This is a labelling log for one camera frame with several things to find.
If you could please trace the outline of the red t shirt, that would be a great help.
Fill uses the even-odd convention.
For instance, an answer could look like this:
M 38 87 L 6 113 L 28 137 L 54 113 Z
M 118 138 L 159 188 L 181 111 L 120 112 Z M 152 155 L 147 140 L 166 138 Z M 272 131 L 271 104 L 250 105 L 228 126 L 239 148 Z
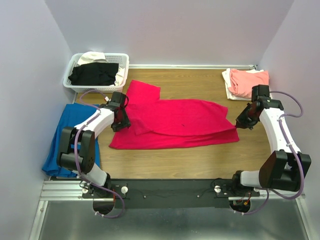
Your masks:
M 227 107 L 200 99 L 161 99 L 160 93 L 158 86 L 131 81 L 125 108 L 131 126 L 114 134 L 110 148 L 175 149 L 239 141 Z

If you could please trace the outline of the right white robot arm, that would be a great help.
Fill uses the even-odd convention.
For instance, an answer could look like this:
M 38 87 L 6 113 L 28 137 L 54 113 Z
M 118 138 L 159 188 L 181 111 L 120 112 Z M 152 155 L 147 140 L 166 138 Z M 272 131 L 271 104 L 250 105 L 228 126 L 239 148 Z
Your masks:
M 232 177 L 230 191 L 241 196 L 248 188 L 269 189 L 279 195 L 281 191 L 302 194 L 305 177 L 311 166 L 311 157 L 296 145 L 286 123 L 283 104 L 270 96 L 267 85 L 252 87 L 251 103 L 236 118 L 236 128 L 253 129 L 262 123 L 269 141 L 271 154 L 259 170 L 238 170 Z

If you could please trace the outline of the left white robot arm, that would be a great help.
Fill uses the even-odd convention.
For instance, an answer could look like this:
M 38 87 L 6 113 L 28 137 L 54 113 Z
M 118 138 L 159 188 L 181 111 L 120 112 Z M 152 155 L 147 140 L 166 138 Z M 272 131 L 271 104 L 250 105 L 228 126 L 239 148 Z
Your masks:
M 111 99 L 105 101 L 100 106 L 93 105 L 95 112 L 82 123 L 62 129 L 56 159 L 59 167 L 94 185 L 93 191 L 101 198 L 110 194 L 111 177 L 95 162 L 96 139 L 107 127 L 116 133 L 131 126 L 126 113 L 128 96 L 113 92 Z

